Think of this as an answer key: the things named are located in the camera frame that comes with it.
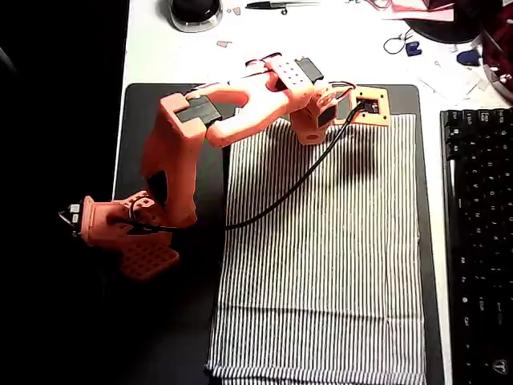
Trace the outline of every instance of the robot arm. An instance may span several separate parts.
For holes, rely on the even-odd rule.
[[[171,231],[196,222],[196,163],[205,138],[213,147],[224,147],[290,114],[301,143],[321,143],[335,122],[338,93],[351,93],[351,107],[362,99],[369,101],[355,123],[390,122],[385,90],[359,87],[355,93],[353,85],[332,87],[322,82],[321,72],[309,59],[274,55],[252,65],[258,72],[245,78],[160,100],[143,150],[141,173],[147,191],[104,203],[86,197],[82,205],[70,206],[75,235],[88,245],[122,252],[122,271],[128,277],[146,280],[178,261],[169,247]],[[234,103],[241,110],[222,120],[214,103]]]

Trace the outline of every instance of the key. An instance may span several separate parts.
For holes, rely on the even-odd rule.
[[[481,128],[488,128],[491,122],[491,113],[489,110],[478,111],[478,122]]]
[[[495,124],[506,123],[506,110],[504,108],[497,108],[492,112],[492,122]]]
[[[500,180],[506,186],[511,186],[511,173],[513,170],[503,169],[504,171],[500,174]]]
[[[496,167],[497,161],[495,159],[489,159],[484,163],[485,173],[487,175],[490,175],[492,172],[494,172]]]
[[[446,128],[446,142],[460,141],[462,138],[461,126],[449,126]]]
[[[458,126],[463,121],[463,112],[456,110],[444,111],[442,113],[442,120],[445,127]]]
[[[495,146],[495,135],[491,130],[486,130],[481,135],[479,135],[479,142],[482,147],[488,148],[490,146]]]
[[[469,274],[462,274],[460,279],[460,288],[462,290],[462,292],[464,293],[468,293],[469,289],[471,288],[471,285],[472,285],[472,276],[470,276]]]
[[[478,144],[478,140],[477,138],[470,138],[468,141],[467,141],[467,145],[466,145],[466,148],[465,148],[465,153],[466,154],[475,154],[477,156],[480,155],[480,150],[481,149],[481,146],[479,146]]]
[[[480,290],[475,303],[475,327],[477,330],[489,330],[494,325],[495,312],[488,299],[490,291],[487,284],[482,284]]]
[[[498,335],[495,341],[488,341],[479,354],[480,359],[476,363],[479,369],[479,377],[481,383],[489,383],[494,385],[503,385],[511,383],[511,353],[508,352],[508,346],[505,336],[500,341],[501,336]]]
[[[463,146],[460,143],[446,145],[447,160],[457,160],[463,156]]]
[[[483,181],[479,178],[474,178],[474,170],[470,171],[470,176],[467,178],[469,184],[467,186],[468,197],[482,197],[483,196]]]
[[[483,162],[480,161],[480,159],[478,158],[477,154],[464,154],[463,155],[463,164],[465,164],[466,168],[485,167],[483,165]]]
[[[470,275],[470,273],[471,273],[471,261],[469,259],[467,259],[466,256],[461,256],[458,259],[458,272],[459,272],[460,275],[464,275],[464,276]]]
[[[484,243],[483,243],[483,237],[478,237],[477,235],[474,235],[470,239],[471,242],[471,248],[472,253],[483,253],[485,250]]]
[[[484,160],[496,159],[497,158],[497,146],[495,144],[487,144],[482,148],[476,150],[478,154],[483,156]]]
[[[500,127],[497,131],[494,132],[495,134],[495,137],[498,139],[498,140],[501,140],[501,141],[504,141],[504,142],[507,142],[507,138],[508,138],[508,130],[507,130],[507,127],[506,126],[502,126]]]
[[[506,328],[511,327],[511,323],[513,322],[513,297],[511,296],[512,291],[513,290],[511,290],[511,284],[510,284],[510,288],[507,291],[507,293],[509,293],[509,295],[504,295],[502,298],[502,301],[501,301],[502,313],[503,313],[502,320],[503,320],[503,325],[505,325]]]
[[[490,211],[488,214],[488,230],[491,233],[497,233],[501,230],[503,223],[501,221],[501,215],[497,212],[497,210]]]
[[[481,175],[481,164],[468,164],[465,167],[465,172],[463,173],[464,183],[467,187],[470,187],[470,184],[478,184],[479,186],[483,184],[483,177]]]
[[[473,110],[463,110],[463,124],[465,132],[476,132],[478,125],[478,112]]]
[[[490,282],[496,290],[505,290],[507,286],[506,274],[504,268],[491,267],[490,268]]]
[[[497,156],[506,157],[511,154],[510,145],[508,143],[506,143],[506,141],[504,141],[503,143],[500,143],[496,147],[497,147]]]
[[[500,334],[507,333],[507,328],[510,326],[510,320],[507,314],[507,296],[505,293],[507,289],[493,288],[493,319],[492,326],[496,332]]]
[[[496,189],[495,187],[498,187],[498,186],[496,186],[496,184],[490,183],[487,186],[488,191],[485,193],[487,203],[489,203],[490,205],[498,204],[498,196],[499,196],[500,191],[498,189]]]

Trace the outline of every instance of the black cable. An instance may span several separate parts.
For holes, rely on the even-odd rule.
[[[152,231],[164,231],[167,233],[174,233],[176,231],[189,231],[189,227],[167,227],[159,225],[149,225],[148,223],[131,221],[130,219],[116,218],[113,220],[115,223],[124,223],[125,225],[132,225],[140,229],[152,230]]]
[[[350,92],[352,91],[351,88],[348,88],[347,90],[345,90],[344,92],[342,92],[342,95],[339,95],[337,97],[337,101],[340,103]]]
[[[284,201],[287,200],[296,190],[305,182],[305,180],[308,179],[308,177],[312,174],[313,171],[319,166],[319,164],[322,163],[322,161],[328,156],[328,154],[333,150],[335,147],[335,144],[342,138],[342,135],[344,135],[345,129],[347,126],[351,124],[353,121],[355,115],[362,109],[363,101],[361,101],[357,106],[351,110],[351,112],[347,115],[347,119],[345,120],[344,124],[342,125],[341,129],[335,137],[333,138],[333,141],[329,144],[328,148],[322,153],[321,156],[319,156],[319,159],[315,161],[314,164],[310,166],[310,168],[307,170],[305,175],[303,175],[295,184],[292,186],[289,191],[287,191],[281,198],[279,198],[277,201],[275,201],[272,205],[270,205],[268,208],[266,208],[261,213],[258,213],[255,217],[249,218],[246,221],[242,221],[240,223],[236,223],[234,225],[227,225],[224,229],[226,230],[234,230],[234,229],[240,229],[241,227],[245,227],[247,225],[251,225],[253,222],[258,221],[262,217],[266,216],[267,214],[271,213],[276,207],[278,207],[280,204],[282,204]]]
[[[412,31],[412,28],[410,28],[403,36],[403,34],[400,34],[397,38],[389,38],[383,43],[383,49],[387,54],[390,55],[397,55],[399,52],[404,50],[404,47],[406,47],[406,41],[412,38],[412,35],[408,35]],[[399,42],[402,42],[402,47],[399,49],[399,51],[389,51],[386,49],[386,45],[390,42],[393,42],[394,40],[398,40]]]
[[[322,153],[322,155],[319,156],[319,159],[317,159],[315,161],[315,163],[310,166],[310,168],[306,171],[305,175],[303,175],[285,194],[283,194],[283,196],[281,196],[278,200],[276,200],[272,205],[270,205],[264,211],[262,211],[261,213],[258,213],[255,217],[249,218],[246,221],[242,221],[240,223],[236,223],[236,224],[233,224],[233,225],[227,225],[226,227],[224,227],[224,230],[228,230],[229,231],[229,230],[234,230],[234,229],[240,229],[240,228],[245,227],[247,225],[251,225],[253,222],[256,222],[259,219],[261,219],[262,217],[265,217],[267,214],[271,213],[276,207],[278,207],[283,202],[285,202],[305,182],[305,180],[308,179],[308,177],[312,174],[312,172],[315,171],[315,169],[319,166],[319,164],[321,164],[322,161],[333,150],[333,148],[335,147],[335,144],[337,144],[337,142],[342,138],[342,136],[344,135],[345,130],[352,123],[355,115],[359,111],[361,111],[363,109],[362,108],[363,104],[364,104],[364,101],[361,101],[360,103],[357,104],[357,106],[355,108],[353,108],[349,112],[345,122],[343,123],[343,125],[340,128],[340,131],[337,132],[337,134],[333,138],[332,142],[329,144],[329,146],[326,148],[326,150]],[[131,207],[130,207],[130,211],[129,211],[129,216],[133,215],[133,206],[135,205],[135,203],[138,200],[143,199],[143,198],[146,198],[146,196],[139,197],[138,199],[136,199],[135,201],[133,201],[131,203]],[[136,228],[139,227],[141,229],[146,229],[146,230],[151,230],[151,231],[165,231],[165,232],[168,232],[168,233],[174,233],[176,231],[188,231],[188,230],[190,230],[190,228],[177,228],[177,227],[167,227],[167,226],[159,226],[159,225],[149,225],[149,224],[146,224],[146,223],[143,223],[143,222],[133,221],[133,220],[129,220],[129,219],[123,219],[123,218],[116,218],[115,222],[116,223],[124,223],[124,224],[127,224],[127,225],[132,225],[132,226],[134,226]]]
[[[353,89],[356,88],[356,84],[354,83],[351,83],[351,82],[346,82],[345,80],[335,80],[333,82],[328,82],[329,84],[331,84],[332,86],[351,86]]]
[[[59,212],[58,212],[58,215],[59,215],[59,217],[60,217],[63,221],[65,221],[69,226],[74,227],[74,226],[73,226],[73,224],[71,223],[71,221],[70,221],[69,219],[67,219],[67,218],[64,216],[64,212],[63,212],[63,211],[59,211]]]

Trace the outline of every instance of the black keyboard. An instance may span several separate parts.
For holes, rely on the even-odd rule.
[[[513,108],[443,111],[454,384],[513,384]]]

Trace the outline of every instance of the striped towel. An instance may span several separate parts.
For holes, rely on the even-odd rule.
[[[322,154],[280,120],[232,146],[227,222],[253,217]],[[206,367],[224,385],[424,384],[415,116],[353,124],[310,178],[226,234]]]

